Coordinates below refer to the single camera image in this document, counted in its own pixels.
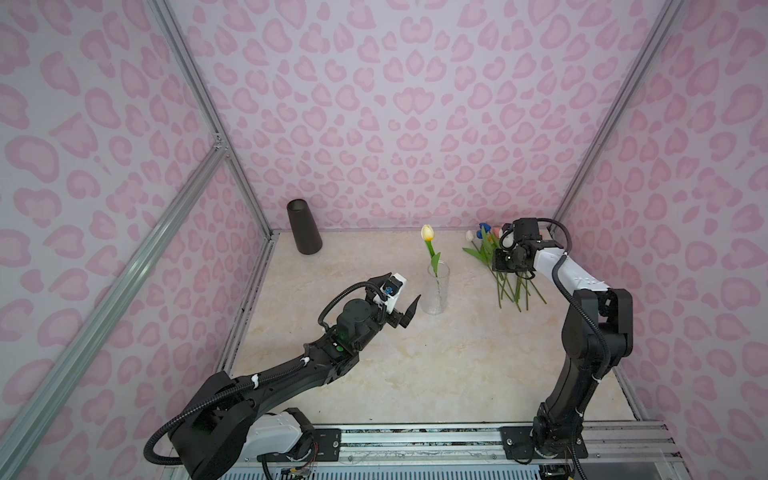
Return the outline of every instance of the flower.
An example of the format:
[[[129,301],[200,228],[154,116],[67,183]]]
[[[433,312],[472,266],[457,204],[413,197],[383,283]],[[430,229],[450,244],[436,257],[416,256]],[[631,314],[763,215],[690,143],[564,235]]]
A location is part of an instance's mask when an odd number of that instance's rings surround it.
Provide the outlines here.
[[[432,229],[431,226],[425,225],[422,227],[422,239],[425,242],[431,242],[435,239],[435,231]]]

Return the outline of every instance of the wall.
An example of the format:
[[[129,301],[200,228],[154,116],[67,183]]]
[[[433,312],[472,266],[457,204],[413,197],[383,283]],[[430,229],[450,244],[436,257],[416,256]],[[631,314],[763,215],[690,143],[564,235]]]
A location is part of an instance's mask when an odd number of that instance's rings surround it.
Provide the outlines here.
[[[634,295],[622,366],[696,480],[768,469],[767,22],[693,2],[567,221],[573,257]]]
[[[141,0],[0,12],[1,435],[212,138]]]
[[[171,2],[279,228],[551,215],[662,3]]]
[[[222,165],[20,478],[153,478],[144,443],[213,373],[261,244]]]

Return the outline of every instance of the green leaf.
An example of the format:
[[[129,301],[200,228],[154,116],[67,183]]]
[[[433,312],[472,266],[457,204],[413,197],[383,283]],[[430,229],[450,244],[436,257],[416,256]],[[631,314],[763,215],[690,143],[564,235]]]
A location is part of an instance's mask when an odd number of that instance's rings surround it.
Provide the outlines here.
[[[437,276],[437,266],[439,261],[440,261],[440,252],[435,253],[435,256],[432,257],[432,269],[435,271],[435,276]]]
[[[485,258],[477,250],[472,249],[472,248],[463,248],[462,250],[464,250],[466,253],[469,253],[470,255],[472,255],[474,258],[480,260],[481,262],[486,263],[485,262]]]

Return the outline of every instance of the black mounting plate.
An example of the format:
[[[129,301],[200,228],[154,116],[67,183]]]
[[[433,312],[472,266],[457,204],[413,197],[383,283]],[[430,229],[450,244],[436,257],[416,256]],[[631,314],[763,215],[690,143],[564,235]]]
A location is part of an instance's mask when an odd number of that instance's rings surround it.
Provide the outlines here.
[[[315,429],[314,432],[315,443],[317,443],[317,455],[315,456],[315,462],[338,462],[339,461],[339,449],[341,445],[341,430],[339,429]],[[261,461],[261,457],[266,456],[268,462],[293,462],[284,453],[267,453],[266,455],[259,455],[258,460]],[[308,462],[309,457],[303,458],[302,462]]]
[[[507,456],[507,460],[528,460],[532,458],[534,460],[544,460],[545,458],[540,456],[533,449],[533,443],[531,442],[531,427],[501,427],[499,431],[502,434],[502,446],[504,447],[504,453]],[[584,439],[579,435],[578,439],[581,441],[576,444],[576,456],[578,458],[587,458],[587,446],[584,444]],[[565,452],[559,454],[555,458],[565,458]]]

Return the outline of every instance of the marble tabletop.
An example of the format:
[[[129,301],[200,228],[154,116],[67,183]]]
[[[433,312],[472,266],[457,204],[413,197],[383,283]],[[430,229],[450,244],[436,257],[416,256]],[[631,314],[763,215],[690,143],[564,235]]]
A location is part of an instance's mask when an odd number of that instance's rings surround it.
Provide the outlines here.
[[[280,234],[259,292],[233,375],[253,374],[298,356],[321,337],[317,316],[353,283],[387,272],[408,283],[398,310],[420,293],[429,253],[416,230],[323,232],[323,248],[305,256],[290,232]],[[360,361],[331,385],[311,389],[293,406],[314,423],[531,421],[554,387],[565,352],[561,328],[568,303],[543,276],[518,312],[498,308],[493,276],[462,251],[464,231],[438,231],[433,245],[451,270],[449,303],[430,316],[420,309],[407,329],[386,326],[360,353]],[[362,297],[363,290],[346,300]],[[345,300],[327,316],[334,324]],[[587,409],[589,420],[632,420],[611,372]]]

